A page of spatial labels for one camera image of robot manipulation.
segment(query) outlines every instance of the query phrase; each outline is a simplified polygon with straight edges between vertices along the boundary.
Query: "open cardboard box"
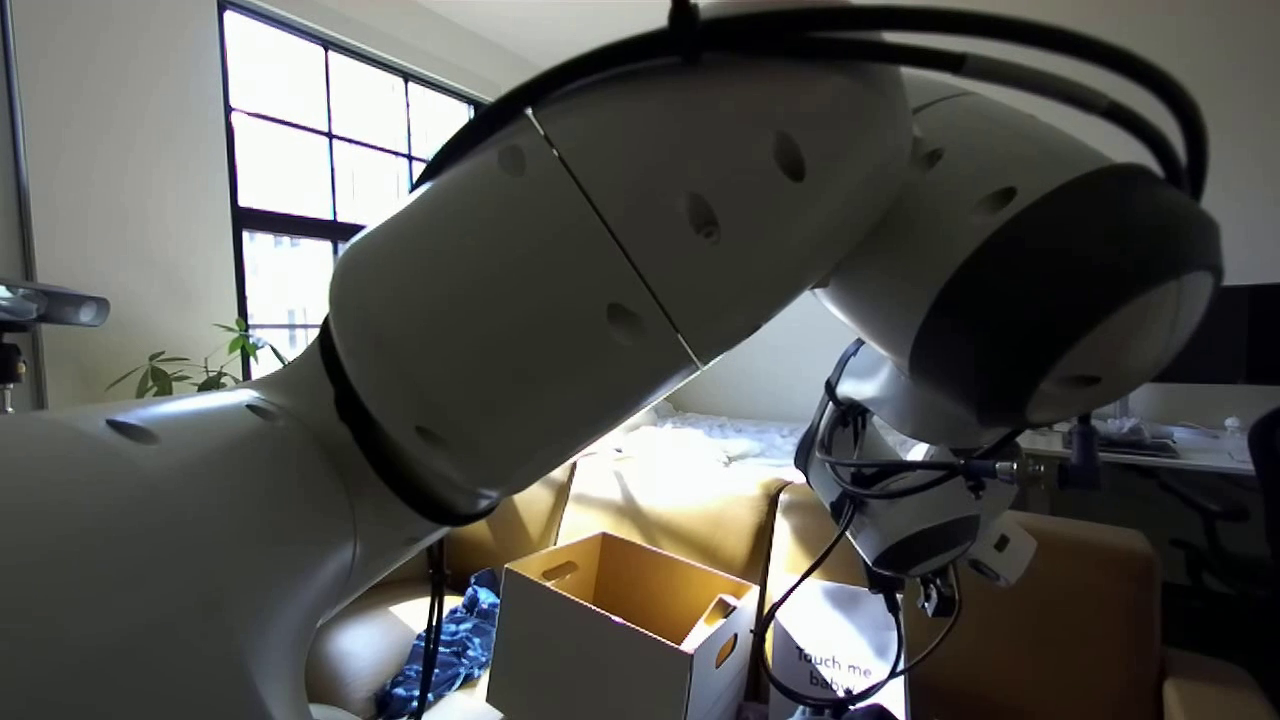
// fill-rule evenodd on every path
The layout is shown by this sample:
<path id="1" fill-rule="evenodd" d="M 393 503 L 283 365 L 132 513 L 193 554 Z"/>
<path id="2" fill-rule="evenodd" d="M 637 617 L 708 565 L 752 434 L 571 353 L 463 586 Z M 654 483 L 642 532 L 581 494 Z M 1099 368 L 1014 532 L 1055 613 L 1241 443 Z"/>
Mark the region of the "open cardboard box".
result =
<path id="1" fill-rule="evenodd" d="M 737 720 L 755 586 L 590 538 L 506 570 L 487 705 L 515 720 Z"/>

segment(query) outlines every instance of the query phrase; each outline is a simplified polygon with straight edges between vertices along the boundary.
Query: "black cable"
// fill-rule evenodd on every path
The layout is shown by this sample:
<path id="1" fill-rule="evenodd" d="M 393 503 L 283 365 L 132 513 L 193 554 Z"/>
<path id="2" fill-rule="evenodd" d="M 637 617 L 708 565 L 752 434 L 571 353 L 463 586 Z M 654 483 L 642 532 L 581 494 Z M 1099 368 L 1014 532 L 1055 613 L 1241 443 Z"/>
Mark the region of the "black cable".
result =
<path id="1" fill-rule="evenodd" d="M 752 12 L 752 18 L 719 18 L 708 19 L 706 41 L 718 43 L 723 37 L 805 37 L 805 34 L 926 34 L 926 37 L 974 37 L 974 41 L 999 41 L 1019 43 L 1052 57 L 1070 57 L 1079 63 L 1109 67 L 1111 77 L 1133 81 L 1136 89 L 1151 93 L 1170 115 L 1185 132 L 1185 158 L 1190 158 L 1190 197 L 1200 199 L 1204 178 L 1210 178 L 1210 129 L 1200 115 L 1200 105 L 1194 93 L 1170 77 L 1159 63 L 1085 37 L 1055 23 L 1017 19 L 1017 18 L 991 18 L 991 12 L 956 12 L 956 10 L 886 10 L 886 3 L 860 3 L 860 10 L 792 10 L 792 12 Z"/>
<path id="2" fill-rule="evenodd" d="M 949 575 L 953 575 L 953 592 L 956 592 L 956 613 L 949 617 L 949 628 L 940 628 L 940 633 L 932 636 L 932 646 L 901 668 L 901 678 L 911 678 L 916 668 L 926 668 L 926 663 L 949 646 L 949 636 L 956 633 L 956 623 L 960 623 L 960 617 L 966 617 L 960 574 L 949 574 Z"/>
<path id="3" fill-rule="evenodd" d="M 430 586 L 433 586 L 433 604 L 430 604 L 430 623 L 425 623 L 425 663 L 418 680 L 418 716 L 425 716 L 433 705 L 433 680 L 436 680 L 436 659 L 442 659 L 442 640 L 446 640 L 446 543 L 430 550 Z"/>
<path id="4" fill-rule="evenodd" d="M 990 447 L 982 447 L 974 462 L 991 462 L 991 455 L 999 455 L 1025 427 L 1030 427 L 1030 426 L 1017 426 L 1017 427 L 999 434 L 999 438 L 997 438 Z M 876 464 L 876 462 L 873 462 L 873 464 L 863 464 L 863 462 L 850 462 L 850 464 L 828 462 L 828 470 L 834 470 L 834 477 L 846 482 L 846 489 L 850 489 L 860 503 L 868 503 L 868 502 L 921 495 L 921 494 L 932 494 L 932 489 L 940 489 L 940 483 L 949 483 L 949 482 L 956 482 L 956 477 L 974 477 L 974 474 L 977 474 L 974 462 L 879 462 L 879 464 Z M 904 474 L 940 474 L 940 477 L 921 482 L 921 483 L 907 483 L 907 489 L 876 489 L 876 483 L 886 483 L 886 482 L 892 482 L 892 477 L 904 477 Z"/>
<path id="5" fill-rule="evenodd" d="M 850 513 L 850 518 L 841 519 L 841 530 L 835 530 L 835 538 L 828 539 L 828 550 L 792 579 L 792 589 L 787 589 L 778 604 L 768 604 L 768 613 L 763 613 L 762 623 L 755 623 L 755 663 L 763 668 L 763 680 L 768 680 L 778 694 L 783 694 L 792 705 L 805 705 L 805 707 L 814 707 L 814 714 L 846 714 L 846 707 L 857 707 L 857 705 L 873 701 L 886 684 L 898 680 L 901 659 L 904 659 L 904 628 L 901 628 L 898 595 L 886 592 L 886 609 L 890 609 L 892 628 L 898 628 L 898 654 L 892 654 L 890 671 L 886 671 L 876 684 L 868 684 L 868 687 L 860 687 L 860 694 L 846 694 L 846 696 L 808 696 L 808 694 L 783 684 L 783 680 L 772 671 L 772 663 L 768 663 L 763 646 L 768 646 L 768 628 L 778 623 L 778 613 L 808 586 L 814 574 L 821 574 L 821 570 L 828 565 L 828 557 L 841 550 L 846 532 L 852 530 L 852 518 L 857 518 L 857 513 Z"/>
<path id="6" fill-rule="evenodd" d="M 1052 71 L 1040 71 L 1030 63 L 1007 63 L 1007 61 L 977 57 L 977 51 L 921 48 L 921 43 L 879 43 L 879 41 L 857 41 L 857 37 L 783 41 L 783 43 L 763 43 L 752 51 L 778 51 L 778 57 L 801 57 L 801 61 L 904 63 L 904 67 L 926 67 L 926 71 L 1017 89 L 1030 96 L 1052 96 L 1055 105 L 1070 105 L 1085 115 L 1099 115 L 1099 119 L 1115 125 L 1121 132 L 1130 132 L 1133 140 L 1140 140 L 1151 153 L 1151 161 L 1159 164 L 1170 183 L 1194 188 L 1182 153 L 1149 115 L 1140 115 L 1136 107 L 1130 107 L 1087 85 L 1075 85 L 1075 81 L 1065 81 L 1065 77 L 1052 77 Z"/>
<path id="7" fill-rule="evenodd" d="M 691 0 L 673 0 L 667 10 L 667 34 L 675 37 L 675 43 L 684 48 L 684 63 L 697 63 L 706 51 L 699 41 L 699 10 Z"/>
<path id="8" fill-rule="evenodd" d="M 1133 85 L 1140 85 L 1145 93 L 1151 93 L 1173 119 L 1182 125 L 1185 137 L 1185 191 L 1190 197 L 1204 197 L 1204 178 L 1210 178 L 1210 132 L 1204 132 L 1204 115 L 1197 107 L 1197 101 L 1190 96 L 1190 89 L 1182 89 L 1163 67 L 1149 63 L 1145 57 L 1104 43 L 1096 37 L 1085 34 L 1070 34 L 1070 30 L 1052 30 L 1052 23 L 1031 23 L 1031 19 L 1014 19 L 1014 18 L 990 18 L 990 12 L 949 12 L 949 10 L 792 10 L 792 12 L 752 12 L 752 18 L 718 18 L 718 19 L 699 19 L 699 43 L 706 48 L 737 48 L 743 51 L 749 43 L 778 43 L 778 41 L 797 41 L 797 37 L 828 37 L 828 34 L 930 34 L 930 37 L 982 37 L 982 41 L 1003 41 L 1003 43 L 1019 43 L 1019 48 L 1035 48 L 1035 51 L 1055 51 L 1055 57 L 1072 57 L 1079 63 L 1096 63 L 1109 67 Z M 673 30 L 659 34 L 643 34 L 595 51 L 583 51 L 522 89 L 514 89 L 507 96 L 500 96 L 496 105 L 480 107 L 473 115 L 473 125 L 463 125 L 430 164 L 430 172 L 420 179 L 442 178 L 446 169 L 451 169 L 460 158 L 468 158 L 475 144 L 486 144 L 487 137 L 496 137 L 500 129 L 507 129 L 524 107 L 583 85 L 583 81 L 599 81 L 610 71 L 621 67 L 637 67 L 637 63 L 658 63 L 667 57 L 684 57 L 688 48 L 681 43 L 684 37 Z M 1025 93 L 1035 93 L 1047 101 L 1060 101 L 1055 93 L 1070 89 L 1070 81 L 1040 89 L 1040 77 L 1019 77 L 1019 85 L 1030 85 Z M 1065 93 L 1072 107 L 1109 107 L 1115 115 L 1115 101 L 1109 105 L 1094 105 L 1079 93 Z"/>
<path id="9" fill-rule="evenodd" d="M 823 401 L 828 401 L 828 404 L 846 404 L 846 401 L 835 396 L 841 378 L 846 378 L 846 368 L 850 368 L 863 349 L 868 349 L 868 341 L 857 338 L 857 341 L 835 355 L 834 378 L 823 382 Z"/>

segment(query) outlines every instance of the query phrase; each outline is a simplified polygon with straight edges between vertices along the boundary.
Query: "window frame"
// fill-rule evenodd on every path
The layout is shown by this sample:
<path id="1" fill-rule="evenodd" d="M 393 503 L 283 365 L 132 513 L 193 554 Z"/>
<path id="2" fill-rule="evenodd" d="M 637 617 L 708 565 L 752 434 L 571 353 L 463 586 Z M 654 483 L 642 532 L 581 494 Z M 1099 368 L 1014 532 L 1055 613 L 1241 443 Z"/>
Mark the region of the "window frame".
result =
<path id="1" fill-rule="evenodd" d="M 234 57 L 230 57 L 230 30 L 225 30 L 230 12 L 235 12 L 243 19 L 256 19 L 256 23 L 267 23 L 278 34 L 290 34 L 295 41 L 309 41 L 309 43 L 315 43 L 325 51 L 325 129 L 309 129 L 309 125 L 290 119 L 290 115 L 252 114 L 252 107 L 235 107 L 234 105 Z M 468 105 L 473 114 L 480 114 L 486 105 L 473 93 L 447 89 L 447 85 L 442 85 L 442 81 L 433 81 L 433 77 L 425 77 L 425 71 L 418 71 L 407 63 L 396 63 L 389 57 L 364 51 L 364 48 L 358 48 L 358 43 L 332 37 L 332 34 L 320 34 L 313 23 L 301 23 L 291 18 L 281 18 L 281 12 L 249 3 L 249 0 L 219 0 L 215 3 L 215 43 L 219 43 L 219 89 L 225 89 L 230 191 L 234 191 L 235 320 L 249 326 L 249 328 L 273 328 L 273 334 L 281 334 L 281 328 L 315 328 L 315 326 L 267 326 L 267 320 L 252 326 L 252 315 L 249 315 L 243 232 L 315 240 L 315 244 L 328 244 L 332 258 L 339 258 L 346 244 L 364 232 L 364 224 L 339 220 L 335 144 L 404 161 L 404 179 L 407 179 L 404 188 L 414 191 L 418 188 L 418 172 L 414 169 L 430 164 L 430 158 L 418 158 L 414 85 L 420 85 L 430 93 L 442 93 L 442 96 L 451 96 L 451 101 Z M 404 153 L 371 144 L 371 140 L 361 140 L 361 137 L 346 137 L 346 132 L 332 129 L 332 89 L 335 89 L 332 85 L 332 51 L 339 51 L 349 61 L 361 61 L 370 67 L 393 71 L 404 85 Z M 332 199 L 328 220 L 241 205 L 235 115 L 249 115 L 249 119 L 273 125 L 273 129 L 290 129 L 290 132 L 309 132 L 309 137 L 325 140 L 325 149 L 328 149 L 328 199 Z"/>

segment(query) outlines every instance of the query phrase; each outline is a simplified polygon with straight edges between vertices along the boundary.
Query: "table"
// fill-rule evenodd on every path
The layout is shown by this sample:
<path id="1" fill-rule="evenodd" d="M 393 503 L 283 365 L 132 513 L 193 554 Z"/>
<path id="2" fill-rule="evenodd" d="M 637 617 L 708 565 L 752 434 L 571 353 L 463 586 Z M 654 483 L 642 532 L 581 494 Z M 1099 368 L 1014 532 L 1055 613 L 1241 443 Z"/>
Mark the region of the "table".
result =
<path id="1" fill-rule="evenodd" d="M 1246 443 L 1230 443 L 1218 427 L 1175 427 L 1173 434 L 1173 455 L 1156 453 L 1099 453 L 1099 464 L 1115 470 L 1151 470 L 1151 474 L 1204 474 L 1204 477 L 1241 477 L 1254 482 L 1254 462 Z M 1025 434 L 1019 438 L 1025 455 L 1065 462 L 1065 427 Z"/>
<path id="2" fill-rule="evenodd" d="M 1065 489 L 1055 482 L 1065 447 L 1065 427 L 1025 434 L 1025 495 L 1019 508 L 1047 518 L 1079 518 L 1099 523 L 1140 530 L 1159 554 L 1170 586 L 1185 586 L 1185 557 L 1173 539 L 1204 539 L 1200 518 L 1159 494 L 1159 477 L 1185 477 L 1190 483 L 1218 483 L 1218 494 L 1246 502 L 1247 523 L 1221 523 L 1221 538 L 1236 554 L 1266 554 L 1262 494 L 1254 477 L 1247 447 L 1230 443 L 1221 427 L 1170 427 L 1175 453 L 1099 453 L 1096 489 Z"/>

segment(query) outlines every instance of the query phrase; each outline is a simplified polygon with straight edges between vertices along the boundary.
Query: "cardboard box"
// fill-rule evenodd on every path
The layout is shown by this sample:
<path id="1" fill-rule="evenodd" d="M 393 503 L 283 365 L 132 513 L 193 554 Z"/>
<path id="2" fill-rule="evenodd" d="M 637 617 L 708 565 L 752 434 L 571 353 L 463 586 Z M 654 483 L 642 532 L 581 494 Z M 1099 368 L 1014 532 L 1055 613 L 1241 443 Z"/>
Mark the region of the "cardboard box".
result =
<path id="1" fill-rule="evenodd" d="M 506 570 L 487 705 L 515 720 L 737 720 L 755 586 L 590 538 Z"/>
<path id="2" fill-rule="evenodd" d="M 772 678 L 808 696 L 860 694 L 886 680 L 898 628 L 886 602 L 860 586 L 808 579 L 772 623 Z M 907 680 L 886 684 L 868 705 L 907 720 Z M 768 720 L 805 716 L 783 694 L 768 687 Z"/>

